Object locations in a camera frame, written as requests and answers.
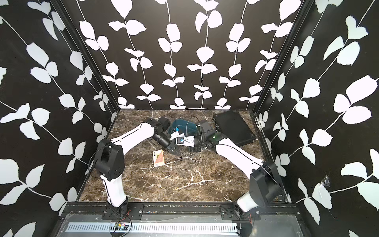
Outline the playing card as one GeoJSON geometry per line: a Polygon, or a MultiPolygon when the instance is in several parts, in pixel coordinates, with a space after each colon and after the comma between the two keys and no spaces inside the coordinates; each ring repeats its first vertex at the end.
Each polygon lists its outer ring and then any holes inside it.
{"type": "Polygon", "coordinates": [[[159,167],[159,166],[165,165],[164,151],[163,150],[153,151],[152,154],[153,154],[154,167],[159,167]]]}

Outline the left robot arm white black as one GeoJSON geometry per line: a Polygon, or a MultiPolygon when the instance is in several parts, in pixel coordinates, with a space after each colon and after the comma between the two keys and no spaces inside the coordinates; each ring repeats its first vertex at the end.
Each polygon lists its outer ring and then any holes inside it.
{"type": "Polygon", "coordinates": [[[166,117],[147,118],[131,131],[112,140],[103,139],[99,142],[93,165],[103,181],[107,202],[111,207],[121,208],[128,204],[123,190],[122,174],[125,169],[124,156],[132,148],[152,138],[170,154],[182,155],[179,146],[165,134],[170,125],[166,117]]]}

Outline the teal plastic storage box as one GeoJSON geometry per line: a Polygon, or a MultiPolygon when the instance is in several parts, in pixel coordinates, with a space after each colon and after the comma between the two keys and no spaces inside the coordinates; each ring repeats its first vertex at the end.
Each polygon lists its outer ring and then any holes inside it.
{"type": "Polygon", "coordinates": [[[180,134],[183,133],[185,136],[195,136],[199,134],[196,124],[184,119],[175,120],[168,128],[167,133],[172,134],[176,131],[180,134]]]}

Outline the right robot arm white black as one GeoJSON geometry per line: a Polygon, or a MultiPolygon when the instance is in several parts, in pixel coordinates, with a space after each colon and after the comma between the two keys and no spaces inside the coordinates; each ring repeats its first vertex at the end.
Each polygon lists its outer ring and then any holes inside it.
{"type": "Polygon", "coordinates": [[[257,207],[268,206],[284,193],[277,168],[247,153],[226,135],[217,132],[209,136],[198,135],[177,139],[188,147],[212,148],[215,153],[226,158],[249,178],[249,191],[236,202],[237,210],[246,213],[257,207]]]}

